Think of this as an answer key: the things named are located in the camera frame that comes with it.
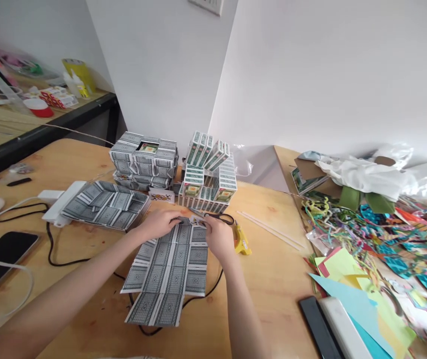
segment scissors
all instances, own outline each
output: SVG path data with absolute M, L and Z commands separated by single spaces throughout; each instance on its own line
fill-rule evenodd
M 209 214 L 209 213 L 205 213 L 205 212 L 201 212 L 199 210 L 196 210 L 194 208 L 189 208 L 193 213 L 195 213 L 196 215 L 199 215 L 200 217 L 205 217 L 205 215 L 209 215 L 210 217 L 216 218 L 221 220 L 222 222 L 228 224 L 228 225 L 232 225 L 233 223 L 235 223 L 235 219 L 226 213 L 222 213 L 222 214 Z

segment black table frame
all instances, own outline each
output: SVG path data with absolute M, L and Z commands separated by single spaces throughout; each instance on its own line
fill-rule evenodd
M 108 93 L 48 123 L 75 130 L 106 111 L 109 111 L 106 140 L 115 143 L 120 107 L 117 96 L 114 93 Z M 15 139 L 3 143 L 0 145 L 0 172 L 69 133 L 70 131 L 68 130 L 40 125 Z M 106 147 L 112 147 L 112 145 L 106 143 Z

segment hand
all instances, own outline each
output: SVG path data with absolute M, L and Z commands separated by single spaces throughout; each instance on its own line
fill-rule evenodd
M 225 222 L 205 216 L 207 222 L 207 243 L 212 253 L 218 261 L 225 267 L 230 262 L 237 259 L 235 244 L 233 242 L 233 231 Z
M 135 228 L 136 235 L 140 234 L 143 242 L 163 237 L 181 222 L 179 219 L 174 219 L 180 216 L 182 216 L 180 211 L 156 209 L 146 217 L 140 226 Z

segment white wall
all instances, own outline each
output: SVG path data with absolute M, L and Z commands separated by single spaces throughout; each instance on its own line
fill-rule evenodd
M 178 142 L 207 131 L 237 0 L 87 0 L 127 128 Z
M 426 159 L 427 0 L 240 0 L 210 133 L 331 154 L 406 141 Z
M 0 48 L 28 53 L 60 73 L 63 58 L 85 61 L 96 84 L 113 91 L 85 0 L 0 0 Z

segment light switch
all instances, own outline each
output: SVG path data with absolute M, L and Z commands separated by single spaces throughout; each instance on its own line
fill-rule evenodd
M 218 16 L 222 15 L 223 0 L 188 0 L 188 1 L 204 9 L 207 9 L 208 11 L 211 11 L 215 15 L 218 15 Z

